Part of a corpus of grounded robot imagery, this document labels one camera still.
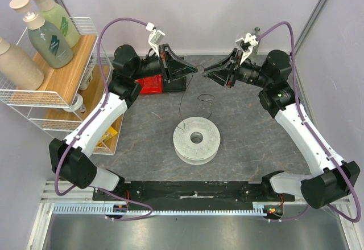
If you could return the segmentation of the white perforated cable spool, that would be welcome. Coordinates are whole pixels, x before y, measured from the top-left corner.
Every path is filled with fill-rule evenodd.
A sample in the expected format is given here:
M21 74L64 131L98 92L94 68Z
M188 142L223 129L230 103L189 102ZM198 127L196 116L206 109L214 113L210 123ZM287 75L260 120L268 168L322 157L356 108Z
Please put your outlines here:
M177 156L190 165L203 165L211 161L221 142L216 125L203 117L182 120L175 128L172 139Z

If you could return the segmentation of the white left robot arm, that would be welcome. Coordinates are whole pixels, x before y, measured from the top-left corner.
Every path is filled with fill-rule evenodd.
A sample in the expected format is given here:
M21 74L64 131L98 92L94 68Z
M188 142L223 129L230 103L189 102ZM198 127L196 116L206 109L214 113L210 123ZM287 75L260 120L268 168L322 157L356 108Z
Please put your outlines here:
M141 59L131 45L119 46L114 52L113 74L101 101L71 134L49 145L52 170L75 187L105 189L111 200L125 194L122 177L93 164L90 156L101 137L139 96L139 79L162 76L174 81L196 73L198 69L178 57L168 44L159 45L152 55Z

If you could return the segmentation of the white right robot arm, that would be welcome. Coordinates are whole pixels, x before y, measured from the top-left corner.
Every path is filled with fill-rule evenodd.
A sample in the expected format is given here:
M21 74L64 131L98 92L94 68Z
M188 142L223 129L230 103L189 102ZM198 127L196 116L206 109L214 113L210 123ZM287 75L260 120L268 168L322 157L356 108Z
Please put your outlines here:
M241 81L261 88L260 104L292 138L310 171L309 175L282 171L268 175L268 182L260 187L261 196L269 201L280 194L301 196L319 209L348 196L350 189L343 175L354 185L360 168L337 154L312 124L287 82L291 71L289 56L281 50L269 52L263 64L257 65L244 60L243 52L235 48L220 62L205 68L202 75L223 87L231 88Z

